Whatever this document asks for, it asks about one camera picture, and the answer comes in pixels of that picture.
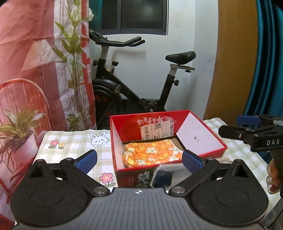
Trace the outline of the right hand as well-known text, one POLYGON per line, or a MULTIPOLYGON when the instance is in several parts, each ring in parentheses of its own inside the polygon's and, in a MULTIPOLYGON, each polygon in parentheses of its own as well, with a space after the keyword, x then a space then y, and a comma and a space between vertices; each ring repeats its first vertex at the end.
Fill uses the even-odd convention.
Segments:
POLYGON ((282 180, 279 177, 279 171, 275 165, 274 159, 267 165, 267 174, 266 184, 268 192, 271 195, 278 193, 282 187, 282 180))

